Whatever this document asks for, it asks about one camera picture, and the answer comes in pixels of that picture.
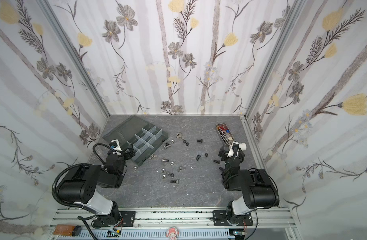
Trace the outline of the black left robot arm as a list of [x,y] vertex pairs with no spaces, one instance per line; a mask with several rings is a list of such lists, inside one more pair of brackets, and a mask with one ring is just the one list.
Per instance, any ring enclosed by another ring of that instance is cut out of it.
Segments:
[[102,196],[97,187],[119,189],[127,172],[126,161],[135,157],[137,148],[129,145],[122,149],[118,140],[109,145],[102,144],[108,150],[103,160],[96,151],[100,144],[92,147],[99,165],[88,163],[75,164],[61,171],[55,178],[51,193],[55,201],[63,206],[88,211],[90,217],[79,217],[87,228],[132,227],[134,211],[120,211],[115,201]]

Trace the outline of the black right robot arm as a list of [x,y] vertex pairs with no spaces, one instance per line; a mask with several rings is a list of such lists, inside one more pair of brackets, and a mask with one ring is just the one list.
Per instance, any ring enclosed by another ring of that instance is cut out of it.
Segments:
[[225,210],[213,211],[216,227],[252,226],[252,212],[279,205],[278,189],[266,170],[241,169],[246,149],[246,144],[233,142],[219,151],[219,157],[225,163],[223,168],[220,167],[222,185],[229,192],[241,192],[242,196],[229,202]]

